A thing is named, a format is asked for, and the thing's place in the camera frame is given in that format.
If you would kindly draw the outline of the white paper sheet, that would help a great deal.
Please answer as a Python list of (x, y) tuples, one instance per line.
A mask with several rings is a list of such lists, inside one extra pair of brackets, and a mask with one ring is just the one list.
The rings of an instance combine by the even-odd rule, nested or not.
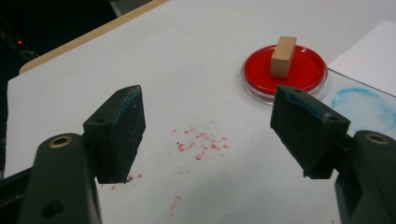
[(382, 21), (330, 68), (396, 97), (396, 21)]

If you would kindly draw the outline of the white table cover board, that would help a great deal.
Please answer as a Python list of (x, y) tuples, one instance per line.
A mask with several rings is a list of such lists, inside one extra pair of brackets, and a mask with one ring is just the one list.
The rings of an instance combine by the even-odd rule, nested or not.
[(130, 181), (99, 188), (105, 224), (339, 224), (333, 181), (304, 177), (241, 68), (282, 35), (332, 61), (382, 21), (396, 0), (169, 0), (9, 82), (6, 172), (137, 84), (147, 129)]

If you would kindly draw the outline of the round red ink pad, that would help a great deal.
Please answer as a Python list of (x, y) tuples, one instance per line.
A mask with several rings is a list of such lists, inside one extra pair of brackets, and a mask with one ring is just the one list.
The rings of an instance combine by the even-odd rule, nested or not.
[(244, 62), (241, 75), (246, 92), (268, 104), (275, 99), (277, 85), (297, 88), (315, 96), (318, 95), (328, 75), (324, 60), (312, 49), (297, 45), (285, 79), (270, 75), (271, 56), (276, 46), (256, 50)]

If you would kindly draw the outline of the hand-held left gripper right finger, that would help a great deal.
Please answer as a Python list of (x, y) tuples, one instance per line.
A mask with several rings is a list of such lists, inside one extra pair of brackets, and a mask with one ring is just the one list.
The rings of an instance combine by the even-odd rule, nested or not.
[(305, 91), (278, 85), (270, 127), (311, 179), (329, 179), (350, 121)]

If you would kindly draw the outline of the wooden stamp block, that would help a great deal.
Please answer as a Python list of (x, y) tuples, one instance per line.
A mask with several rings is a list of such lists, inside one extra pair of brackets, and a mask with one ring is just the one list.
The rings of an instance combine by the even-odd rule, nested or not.
[(281, 36), (278, 39), (270, 62), (272, 78), (285, 79), (289, 75), (296, 43), (297, 38), (294, 36)]

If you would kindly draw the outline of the wooden table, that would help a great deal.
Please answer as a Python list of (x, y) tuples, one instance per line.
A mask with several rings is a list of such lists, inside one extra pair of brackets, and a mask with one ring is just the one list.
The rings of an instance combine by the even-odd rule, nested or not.
[(53, 60), (56, 57), (59, 57), (63, 54), (65, 54), (66, 52), (78, 48), (81, 45), (84, 45), (85, 43), (94, 40), (95, 38), (99, 37), (100, 35), (104, 35), (118, 27), (120, 27), (121, 25), (123, 25), (124, 23), (131, 21), (149, 11), (151, 11), (152, 9), (159, 7), (165, 3), (167, 3), (169, 0), (151, 0), (149, 3), (146, 3), (145, 5), (138, 7), (122, 16), (120, 16), (119, 18), (116, 18), (113, 21), (110, 21), (98, 28), (95, 28), (94, 30), (88, 32), (85, 35), (79, 36), (76, 39), (73, 39), (65, 44), (63, 44), (62, 46), (60, 46), (57, 49), (53, 49), (41, 56), (39, 56), (38, 58), (33, 59), (32, 61), (26, 63), (19, 71), (19, 74), (22, 75), (36, 67), (38, 67), (39, 65), (43, 64), (43, 63), (47, 63), (51, 60)]

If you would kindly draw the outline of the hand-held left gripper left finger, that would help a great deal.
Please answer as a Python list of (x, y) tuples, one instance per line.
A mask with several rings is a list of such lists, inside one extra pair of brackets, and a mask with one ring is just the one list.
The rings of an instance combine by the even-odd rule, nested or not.
[(125, 183), (146, 129), (140, 85), (113, 93), (84, 123), (101, 184)]

